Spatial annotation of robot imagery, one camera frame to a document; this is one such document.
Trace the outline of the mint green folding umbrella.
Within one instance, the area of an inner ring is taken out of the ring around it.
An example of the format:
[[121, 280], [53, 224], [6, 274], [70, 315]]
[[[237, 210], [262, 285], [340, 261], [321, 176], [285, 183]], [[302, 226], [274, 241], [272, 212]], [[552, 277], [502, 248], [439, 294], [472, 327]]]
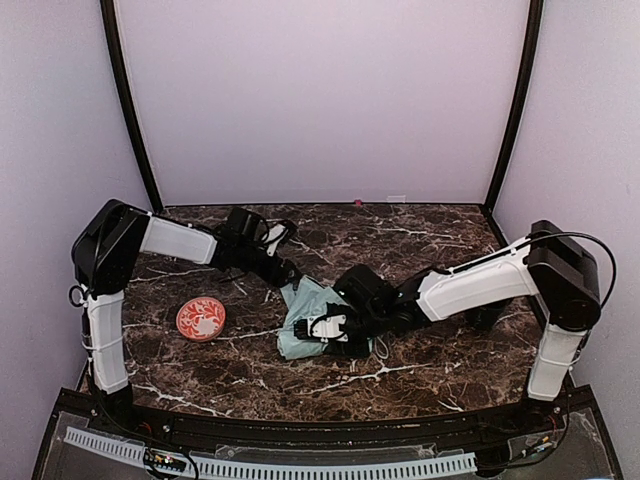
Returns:
[[277, 348], [284, 359], [320, 355], [357, 359], [371, 354], [382, 360], [389, 358], [389, 347], [382, 336], [357, 341], [341, 331], [351, 310], [331, 287], [303, 276], [296, 284], [282, 287], [281, 294], [288, 312], [278, 333]]

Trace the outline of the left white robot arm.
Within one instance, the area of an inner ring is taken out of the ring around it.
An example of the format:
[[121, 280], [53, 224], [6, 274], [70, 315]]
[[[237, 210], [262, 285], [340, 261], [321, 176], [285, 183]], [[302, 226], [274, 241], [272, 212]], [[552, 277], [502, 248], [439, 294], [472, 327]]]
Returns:
[[83, 310], [83, 346], [91, 382], [110, 397], [131, 390], [123, 346], [122, 309], [125, 291], [142, 253], [257, 276], [281, 288], [298, 281], [300, 270], [278, 253], [297, 232], [281, 220], [241, 207], [231, 209], [220, 224], [181, 223], [117, 199], [107, 201], [76, 239], [71, 250], [76, 283], [69, 300]]

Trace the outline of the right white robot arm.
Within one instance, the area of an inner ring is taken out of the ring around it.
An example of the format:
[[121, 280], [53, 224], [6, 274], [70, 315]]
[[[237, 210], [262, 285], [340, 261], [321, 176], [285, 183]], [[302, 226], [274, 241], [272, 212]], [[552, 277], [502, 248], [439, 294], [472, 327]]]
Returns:
[[604, 244], [541, 220], [494, 253], [459, 266], [429, 266], [397, 286], [356, 265], [333, 286], [340, 301], [296, 333], [355, 355], [386, 332], [413, 331], [458, 314], [489, 328], [511, 300], [538, 297], [548, 316], [526, 395], [551, 402], [612, 295], [600, 290], [597, 261], [581, 240]]

